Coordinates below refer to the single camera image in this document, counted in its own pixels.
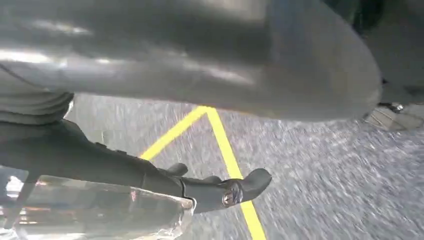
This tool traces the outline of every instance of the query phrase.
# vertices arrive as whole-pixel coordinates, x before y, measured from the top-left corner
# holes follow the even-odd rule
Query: chrome part
[[[225,207],[231,207],[243,201],[243,191],[239,184],[234,182],[222,196],[222,203]]]
[[[189,102],[280,119],[359,117],[380,100],[370,51],[318,0],[94,3],[1,1],[0,65],[47,93]]]

